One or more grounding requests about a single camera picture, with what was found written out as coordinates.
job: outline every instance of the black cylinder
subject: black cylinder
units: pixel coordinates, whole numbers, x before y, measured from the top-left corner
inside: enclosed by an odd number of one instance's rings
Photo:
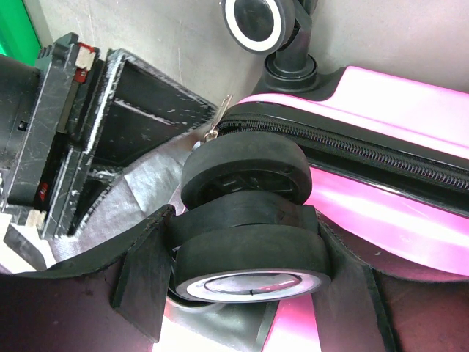
[[[0,55],[0,169],[15,160],[31,120],[40,72]]]

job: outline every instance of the gray wall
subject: gray wall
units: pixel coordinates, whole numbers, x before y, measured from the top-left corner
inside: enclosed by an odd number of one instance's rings
[[[259,77],[262,58],[231,40],[219,0],[39,1],[44,41],[74,31],[126,48],[214,103],[247,95]],[[322,72],[357,65],[469,92],[468,0],[320,0],[313,23]]]

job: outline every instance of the zipper pull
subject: zipper pull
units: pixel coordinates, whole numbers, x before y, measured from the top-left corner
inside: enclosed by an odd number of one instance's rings
[[[217,125],[220,123],[221,118],[225,115],[226,110],[229,108],[229,104],[231,103],[233,95],[227,95],[226,98],[223,99],[221,105],[218,107],[215,116],[213,117],[212,125],[209,131],[205,134],[205,141],[210,142],[212,139],[218,137],[218,128]]]

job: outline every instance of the white rim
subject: white rim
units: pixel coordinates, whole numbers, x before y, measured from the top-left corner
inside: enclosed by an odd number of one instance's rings
[[[280,10],[277,7],[277,4],[274,0],[265,0],[267,5],[269,5],[270,11],[273,15],[273,29],[269,38],[263,40],[262,42],[257,42],[246,37],[241,31],[240,27],[237,25],[236,16],[235,16],[235,3],[236,0],[226,0],[225,2],[225,16],[226,22],[228,23],[229,29],[232,31],[233,35],[238,39],[238,41],[244,45],[246,48],[249,48],[253,51],[268,51],[275,46],[278,42],[278,39],[281,36],[281,17]]]
[[[273,291],[268,293],[260,293],[254,296],[252,295],[238,295],[230,293],[221,293],[210,291],[205,287],[207,282],[214,279],[220,279],[229,276],[239,276],[241,274],[291,274],[301,279],[301,283],[296,286],[289,287],[279,291]],[[305,272],[294,272],[294,271],[251,271],[243,273],[230,273],[217,276],[210,276],[199,281],[189,284],[186,291],[189,295],[194,298],[207,301],[218,301],[218,302],[247,302],[247,301],[272,301],[280,298],[297,296],[302,293],[313,291],[316,287],[321,284],[321,279],[313,274]]]

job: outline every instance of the black trim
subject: black trim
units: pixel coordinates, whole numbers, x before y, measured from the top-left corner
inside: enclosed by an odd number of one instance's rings
[[[292,83],[270,72],[268,65],[271,60],[272,57],[270,56],[265,59],[262,75],[252,92],[253,95],[284,93],[306,100],[324,101],[334,95],[346,69],[345,67],[341,67],[328,75],[317,73],[315,69],[314,72],[311,73],[312,77],[306,76],[303,77],[303,79],[293,80]]]
[[[259,332],[257,333],[256,342],[254,343],[253,351],[262,352],[264,345],[267,342],[270,330],[273,327],[273,322],[275,321],[278,304],[280,301],[267,302],[265,305],[264,317],[262,318],[261,324],[259,326]]]
[[[285,125],[303,126],[315,130],[334,133],[338,138],[353,139],[357,143],[364,143],[367,147],[379,147],[383,153],[399,154],[402,158],[410,158],[415,162],[424,163],[429,169],[448,170],[448,173],[467,178],[469,161],[463,158],[432,150],[417,144],[395,139],[351,124],[332,120],[330,118],[312,114],[274,103],[244,103],[232,107],[222,119],[221,135],[233,131],[247,131],[245,128],[228,128],[233,121],[275,120]],[[311,165],[325,171],[332,172],[370,186],[385,186],[394,192],[419,202],[438,208],[469,216],[468,192],[461,188],[451,187],[439,182],[430,182],[423,177],[416,177],[410,173],[396,171],[373,162],[363,162],[352,153],[334,153],[332,149],[324,148],[313,141],[290,136],[303,149]]]

